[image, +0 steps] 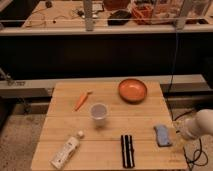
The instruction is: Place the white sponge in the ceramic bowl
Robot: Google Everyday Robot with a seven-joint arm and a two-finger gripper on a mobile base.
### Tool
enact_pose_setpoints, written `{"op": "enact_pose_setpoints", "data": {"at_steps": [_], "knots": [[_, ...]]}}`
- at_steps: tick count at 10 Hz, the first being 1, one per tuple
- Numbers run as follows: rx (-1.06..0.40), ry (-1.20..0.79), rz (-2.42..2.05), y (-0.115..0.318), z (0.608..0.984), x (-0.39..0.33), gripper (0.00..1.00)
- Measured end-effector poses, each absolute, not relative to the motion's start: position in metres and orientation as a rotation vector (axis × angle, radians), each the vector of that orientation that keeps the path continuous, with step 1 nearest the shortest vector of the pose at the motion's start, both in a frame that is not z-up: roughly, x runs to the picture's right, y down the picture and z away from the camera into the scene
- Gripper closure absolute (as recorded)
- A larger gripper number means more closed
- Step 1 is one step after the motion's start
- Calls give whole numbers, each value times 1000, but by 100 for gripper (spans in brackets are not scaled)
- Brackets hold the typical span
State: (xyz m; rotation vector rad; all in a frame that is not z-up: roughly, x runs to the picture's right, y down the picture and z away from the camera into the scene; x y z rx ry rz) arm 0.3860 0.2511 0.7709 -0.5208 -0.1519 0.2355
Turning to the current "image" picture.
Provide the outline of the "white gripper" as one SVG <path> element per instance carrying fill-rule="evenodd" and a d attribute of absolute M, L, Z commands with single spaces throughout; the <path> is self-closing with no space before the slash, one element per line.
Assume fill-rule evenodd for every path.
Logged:
<path fill-rule="evenodd" d="M 179 128 L 176 131 L 175 145 L 177 147 L 183 147 L 189 141 L 192 141 L 192 137 L 187 132 L 187 129 L 184 127 Z"/>

